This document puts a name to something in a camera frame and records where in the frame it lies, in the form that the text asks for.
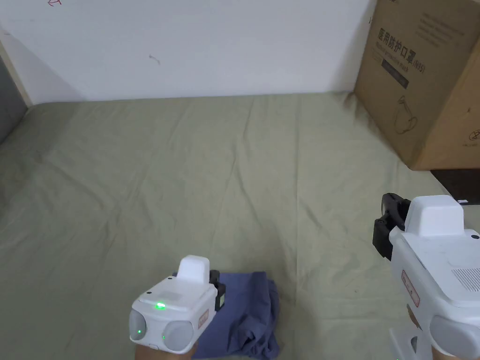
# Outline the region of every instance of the folded blue shirt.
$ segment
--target folded blue shirt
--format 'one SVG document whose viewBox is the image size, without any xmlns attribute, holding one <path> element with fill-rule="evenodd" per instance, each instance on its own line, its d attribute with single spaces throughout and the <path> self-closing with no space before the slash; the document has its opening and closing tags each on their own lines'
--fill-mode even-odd
<svg viewBox="0 0 480 360">
<path fill-rule="evenodd" d="M 264 272 L 220 274 L 225 305 L 200 336 L 194 359 L 228 355 L 274 359 L 280 348 L 274 329 L 279 312 L 275 283 Z"/>
</svg>

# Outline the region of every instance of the speaker grille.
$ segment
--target speaker grille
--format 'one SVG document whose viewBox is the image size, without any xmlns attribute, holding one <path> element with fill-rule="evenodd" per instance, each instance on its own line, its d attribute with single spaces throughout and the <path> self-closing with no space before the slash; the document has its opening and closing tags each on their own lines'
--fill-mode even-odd
<svg viewBox="0 0 480 360">
<path fill-rule="evenodd" d="M 454 269 L 452 273 L 468 291 L 480 291 L 480 268 Z"/>
</svg>

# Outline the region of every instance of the white handheld device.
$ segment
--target white handheld device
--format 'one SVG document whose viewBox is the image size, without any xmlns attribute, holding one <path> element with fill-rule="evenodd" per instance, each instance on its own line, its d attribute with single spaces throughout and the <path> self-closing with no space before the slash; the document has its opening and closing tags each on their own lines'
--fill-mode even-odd
<svg viewBox="0 0 480 360">
<path fill-rule="evenodd" d="M 451 196 L 420 196 L 410 203 L 395 194 L 375 222 L 374 245 L 390 222 L 392 274 L 420 325 L 391 329 L 395 359 L 432 359 L 431 346 L 462 360 L 480 357 L 480 236 L 464 229 L 463 208 Z"/>
<path fill-rule="evenodd" d="M 207 258 L 182 259 L 168 276 L 135 300 L 129 318 L 130 340 L 174 354 L 188 352 L 225 302 L 220 273 Z"/>
</svg>

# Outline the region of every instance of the wrinkled fabric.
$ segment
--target wrinkled fabric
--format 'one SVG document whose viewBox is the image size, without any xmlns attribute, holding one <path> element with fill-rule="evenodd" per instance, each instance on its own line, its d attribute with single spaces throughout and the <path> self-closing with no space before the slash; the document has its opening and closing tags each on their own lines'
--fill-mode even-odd
<svg viewBox="0 0 480 360">
<path fill-rule="evenodd" d="M 133 301 L 195 254 L 275 281 L 278 359 L 390 359 L 386 192 L 443 189 L 353 94 L 34 106 L 0 145 L 0 358 L 132 360 Z"/>
<path fill-rule="evenodd" d="M 279 300 L 275 283 L 265 272 L 221 274 L 220 282 L 227 287 L 225 305 L 200 337 L 194 358 L 276 358 Z"/>
</svg>

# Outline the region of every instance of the red label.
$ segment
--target red label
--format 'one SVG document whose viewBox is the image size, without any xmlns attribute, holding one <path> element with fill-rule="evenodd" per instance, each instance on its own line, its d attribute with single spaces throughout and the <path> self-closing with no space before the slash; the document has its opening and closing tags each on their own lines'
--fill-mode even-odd
<svg viewBox="0 0 480 360">
<path fill-rule="evenodd" d="M 198 319 L 198 328 L 200 329 L 202 325 L 206 323 L 207 320 L 208 320 L 208 309 L 203 313 L 202 316 L 200 316 L 200 319 Z"/>
<path fill-rule="evenodd" d="M 420 305 L 420 297 L 417 291 L 415 290 L 415 288 L 413 287 L 412 282 L 408 278 L 405 270 L 402 271 L 402 281 L 403 281 L 403 285 L 405 285 L 405 287 L 407 288 L 407 291 L 410 294 L 410 297 L 412 298 L 413 303 L 415 304 L 416 307 L 418 307 Z"/>
</svg>

